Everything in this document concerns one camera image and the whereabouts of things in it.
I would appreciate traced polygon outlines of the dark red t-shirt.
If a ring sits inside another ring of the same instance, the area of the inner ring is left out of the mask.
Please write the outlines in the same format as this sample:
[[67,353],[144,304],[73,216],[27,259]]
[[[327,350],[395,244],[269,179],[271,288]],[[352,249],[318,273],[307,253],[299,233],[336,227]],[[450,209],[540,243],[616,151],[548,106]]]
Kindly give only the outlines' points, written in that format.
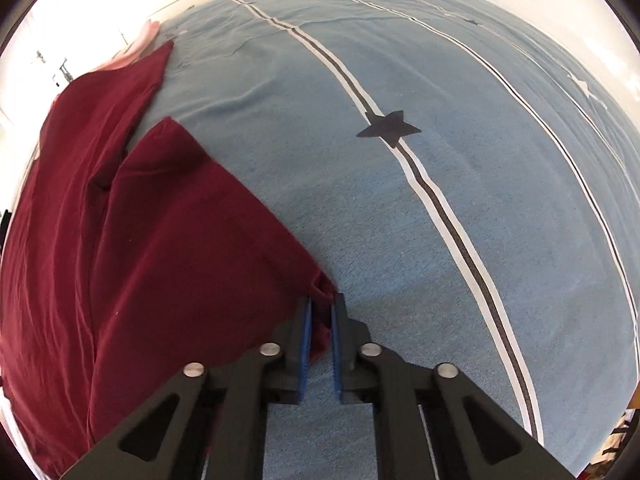
[[288,229],[178,122],[136,129],[164,44],[73,81],[40,131],[1,263],[1,376],[36,465],[62,477],[181,367],[228,364],[335,288]]

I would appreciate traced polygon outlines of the striped star bed sheet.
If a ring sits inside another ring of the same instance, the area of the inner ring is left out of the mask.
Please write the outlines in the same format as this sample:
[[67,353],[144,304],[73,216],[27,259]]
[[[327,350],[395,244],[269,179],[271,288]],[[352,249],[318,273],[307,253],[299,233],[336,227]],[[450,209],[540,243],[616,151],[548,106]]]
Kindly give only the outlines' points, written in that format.
[[[457,364],[581,472],[639,379],[639,133],[576,58],[483,0],[212,0],[138,61],[164,44],[136,136],[182,125],[375,340]],[[12,217],[53,103],[100,65],[1,111]]]

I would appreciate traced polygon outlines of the pink printed t-shirt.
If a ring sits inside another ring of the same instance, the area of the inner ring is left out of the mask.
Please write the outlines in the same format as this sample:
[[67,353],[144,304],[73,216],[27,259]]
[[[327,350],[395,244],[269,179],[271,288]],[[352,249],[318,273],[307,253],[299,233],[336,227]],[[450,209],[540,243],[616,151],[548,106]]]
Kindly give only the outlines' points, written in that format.
[[94,69],[95,72],[102,72],[102,70],[119,70],[120,68],[129,66],[130,64],[137,62],[142,57],[143,53],[149,49],[149,46],[154,42],[158,31],[160,30],[160,23],[158,21],[147,20],[141,29],[139,36],[127,47],[118,51],[109,61]]

